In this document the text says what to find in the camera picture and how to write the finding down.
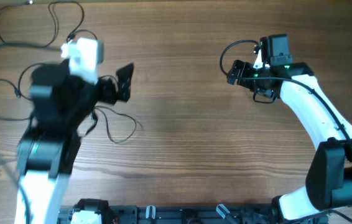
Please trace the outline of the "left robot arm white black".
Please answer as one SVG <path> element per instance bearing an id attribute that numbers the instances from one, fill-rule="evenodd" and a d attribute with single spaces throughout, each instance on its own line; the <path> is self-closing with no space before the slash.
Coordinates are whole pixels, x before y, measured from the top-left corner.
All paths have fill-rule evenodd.
<path id="1" fill-rule="evenodd" d="M 99 102 L 114 105 L 131 95 L 134 64 L 116 71 L 116 82 L 82 79 L 70 61 L 43 64 L 32 72 L 34 109 L 17 145 L 20 173 L 16 223 L 56 223 L 81 145 L 78 127 Z"/>

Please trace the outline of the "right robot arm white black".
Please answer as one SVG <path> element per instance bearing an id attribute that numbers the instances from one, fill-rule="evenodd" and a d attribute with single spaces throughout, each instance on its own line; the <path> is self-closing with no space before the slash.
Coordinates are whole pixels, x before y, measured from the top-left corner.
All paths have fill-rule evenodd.
<path id="1" fill-rule="evenodd" d="M 352 124 L 325 96 L 312 69 L 295 63 L 286 34 L 254 43 L 254 63 L 235 60 L 225 72 L 229 84 L 285 103 L 298 117 L 315 148 L 303 187 L 272 201 L 273 223 L 316 221 L 352 207 Z"/>

